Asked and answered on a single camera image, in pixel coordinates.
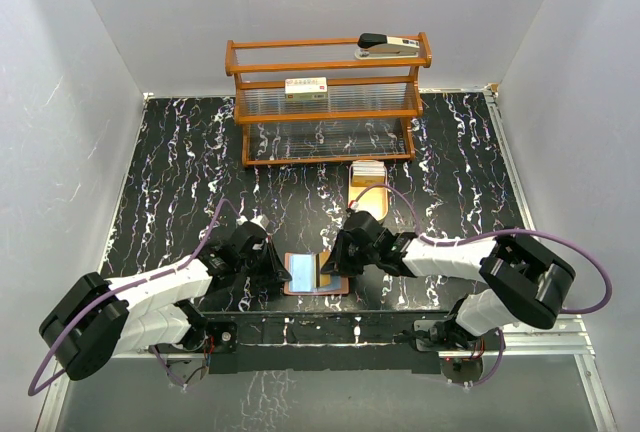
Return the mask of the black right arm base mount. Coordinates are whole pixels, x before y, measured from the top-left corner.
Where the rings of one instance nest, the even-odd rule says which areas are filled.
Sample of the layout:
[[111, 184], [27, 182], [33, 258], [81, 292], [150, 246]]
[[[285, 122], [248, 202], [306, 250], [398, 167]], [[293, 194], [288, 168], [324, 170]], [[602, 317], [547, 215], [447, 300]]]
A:
[[417, 327], [415, 322], [410, 329], [402, 330], [396, 335], [397, 342], [411, 343], [414, 348], [418, 344], [429, 350], [467, 350], [468, 334], [452, 319], [444, 321], [428, 321], [426, 326]]

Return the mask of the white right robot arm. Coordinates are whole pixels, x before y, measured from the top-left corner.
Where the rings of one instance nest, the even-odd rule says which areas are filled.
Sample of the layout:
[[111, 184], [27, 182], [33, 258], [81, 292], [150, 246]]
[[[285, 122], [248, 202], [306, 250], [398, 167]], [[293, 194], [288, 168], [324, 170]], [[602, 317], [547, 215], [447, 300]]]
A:
[[526, 234], [471, 243], [428, 241], [415, 232], [393, 233], [368, 212], [352, 212], [319, 271], [355, 277], [367, 266], [394, 277], [440, 275], [484, 283], [484, 291], [459, 299], [445, 320], [415, 333], [419, 341], [460, 349], [510, 323], [551, 329], [576, 276], [572, 266]]

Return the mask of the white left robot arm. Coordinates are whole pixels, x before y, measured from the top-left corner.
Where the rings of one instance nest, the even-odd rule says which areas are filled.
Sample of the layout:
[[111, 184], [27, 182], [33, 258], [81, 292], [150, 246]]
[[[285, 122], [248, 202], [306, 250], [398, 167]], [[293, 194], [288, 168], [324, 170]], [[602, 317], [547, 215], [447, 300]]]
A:
[[39, 334], [72, 381], [138, 349], [198, 350], [207, 328], [196, 299], [230, 287], [239, 276], [257, 286], [291, 279], [266, 229], [255, 221], [150, 272], [111, 279], [83, 275], [43, 320]]

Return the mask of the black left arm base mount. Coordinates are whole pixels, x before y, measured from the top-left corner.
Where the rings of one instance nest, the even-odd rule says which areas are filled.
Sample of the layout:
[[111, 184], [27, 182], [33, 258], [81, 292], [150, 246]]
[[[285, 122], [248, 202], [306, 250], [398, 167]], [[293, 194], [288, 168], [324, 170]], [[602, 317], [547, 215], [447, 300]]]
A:
[[231, 321], [208, 321], [205, 326], [203, 351], [206, 358], [214, 354], [235, 353], [238, 345], [238, 327]]

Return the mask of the pink leather card holder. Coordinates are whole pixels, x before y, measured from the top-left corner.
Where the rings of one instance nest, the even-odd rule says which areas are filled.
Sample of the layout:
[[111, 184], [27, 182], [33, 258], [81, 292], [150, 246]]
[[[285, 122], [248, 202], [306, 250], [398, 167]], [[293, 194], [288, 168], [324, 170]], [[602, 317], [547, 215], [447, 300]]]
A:
[[333, 276], [332, 283], [327, 287], [315, 288], [314, 272], [315, 256], [317, 254], [285, 254], [285, 267], [292, 276], [292, 280], [284, 285], [283, 292], [285, 295], [328, 296], [347, 295], [349, 293], [349, 280], [340, 276]]

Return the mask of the tan oval plastic tray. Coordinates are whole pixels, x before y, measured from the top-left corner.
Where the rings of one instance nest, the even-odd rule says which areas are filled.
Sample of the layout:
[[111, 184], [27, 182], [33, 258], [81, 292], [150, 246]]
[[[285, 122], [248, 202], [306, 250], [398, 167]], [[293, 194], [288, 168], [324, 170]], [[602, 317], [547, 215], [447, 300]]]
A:
[[347, 206], [353, 200], [358, 201], [359, 210], [369, 212], [379, 223], [383, 223], [389, 210], [388, 190], [386, 188], [373, 188], [360, 197], [359, 194], [367, 187], [354, 187], [351, 184], [349, 166]]

